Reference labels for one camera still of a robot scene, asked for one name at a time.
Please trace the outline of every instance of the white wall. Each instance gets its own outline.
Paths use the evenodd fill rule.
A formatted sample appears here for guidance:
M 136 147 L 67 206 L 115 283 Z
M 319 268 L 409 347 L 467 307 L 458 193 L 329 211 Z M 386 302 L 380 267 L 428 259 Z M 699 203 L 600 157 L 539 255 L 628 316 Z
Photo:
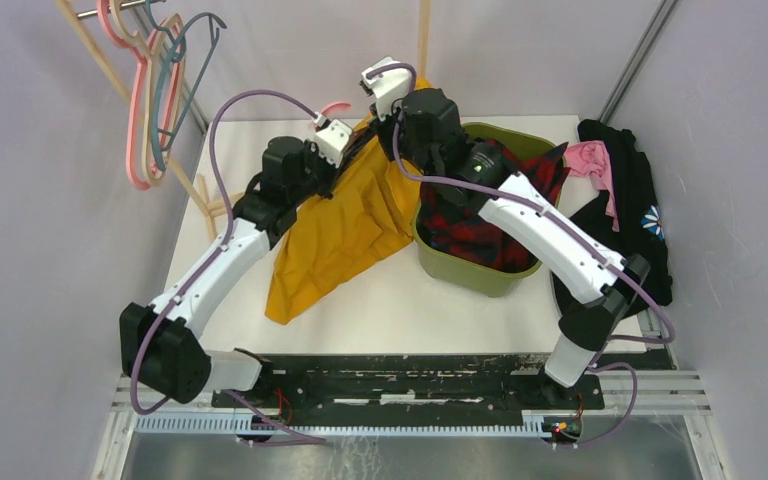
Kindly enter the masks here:
M 658 0 L 433 0 L 428 77 L 465 116 L 597 116 Z M 367 113 L 360 72 L 386 55 L 416 63 L 419 1 L 199 0 L 157 12 L 212 11 L 228 23 L 198 99 L 212 115 L 253 88 L 286 92 L 314 109 L 348 99 Z M 207 51 L 207 29 L 188 44 Z M 195 69 L 191 70 L 193 79 Z M 229 119 L 303 118 L 256 99 Z
M 0 0 L 0 479 L 89 475 L 119 312 L 162 287 L 185 193 L 128 184 L 126 115 L 53 1 Z
M 768 478 L 768 5 L 681 2 L 613 123 L 652 162 L 680 357 L 734 478 Z

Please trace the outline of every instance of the yellow garment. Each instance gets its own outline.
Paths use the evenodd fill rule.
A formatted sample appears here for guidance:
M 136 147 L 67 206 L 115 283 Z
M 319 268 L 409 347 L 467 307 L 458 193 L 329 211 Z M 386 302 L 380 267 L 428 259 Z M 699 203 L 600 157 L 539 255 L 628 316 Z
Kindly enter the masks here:
M 418 89 L 428 87 L 418 79 Z M 341 283 L 406 247 L 418 204 L 419 182 L 387 160 L 377 139 L 370 141 L 340 177 L 333 198 L 312 197 L 299 209 L 275 259 L 266 316 L 286 325 Z

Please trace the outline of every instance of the red plaid shirt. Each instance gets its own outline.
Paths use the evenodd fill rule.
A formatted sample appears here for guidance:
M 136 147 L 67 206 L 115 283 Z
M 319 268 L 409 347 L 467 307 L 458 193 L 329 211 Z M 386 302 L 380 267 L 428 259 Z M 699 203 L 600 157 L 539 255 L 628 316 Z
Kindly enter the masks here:
M 563 162 L 566 143 L 525 161 L 495 140 L 487 143 L 499 145 L 543 197 L 553 204 L 557 201 L 569 173 Z M 423 183 L 419 196 L 417 230 L 431 248 L 506 273 L 524 272 L 537 263 L 537 258 L 510 235 L 484 221 L 478 212 L 442 200 L 432 185 Z

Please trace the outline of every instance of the olive green bin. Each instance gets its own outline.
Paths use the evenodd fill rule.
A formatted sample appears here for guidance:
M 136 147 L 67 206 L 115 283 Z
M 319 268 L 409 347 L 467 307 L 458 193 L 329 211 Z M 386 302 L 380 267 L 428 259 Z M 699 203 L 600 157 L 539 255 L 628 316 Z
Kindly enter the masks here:
M 471 138 L 494 139 L 504 144 L 517 158 L 529 159 L 542 155 L 555 145 L 543 138 L 495 127 L 486 123 L 467 123 L 464 130 Z M 470 261 L 438 252 L 427 245 L 413 221 L 414 241 L 419 246 L 419 264 L 433 278 L 466 287 L 488 297 L 503 297 L 511 293 L 523 278 L 540 268 L 540 261 L 519 273 L 505 273 Z

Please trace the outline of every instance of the pink garment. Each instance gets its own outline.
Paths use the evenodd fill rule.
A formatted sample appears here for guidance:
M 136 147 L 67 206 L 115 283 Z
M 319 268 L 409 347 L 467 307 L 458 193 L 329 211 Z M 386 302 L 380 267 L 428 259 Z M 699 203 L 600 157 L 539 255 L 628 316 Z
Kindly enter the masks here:
M 610 198 L 605 208 L 605 215 L 614 218 L 614 231 L 620 231 L 617 221 L 617 208 L 614 205 L 614 180 L 611 176 L 611 157 L 605 148 L 604 142 L 594 140 L 583 142 L 567 148 L 564 152 L 570 175 L 573 177 L 585 177 L 590 175 L 590 181 L 597 190 L 607 190 Z

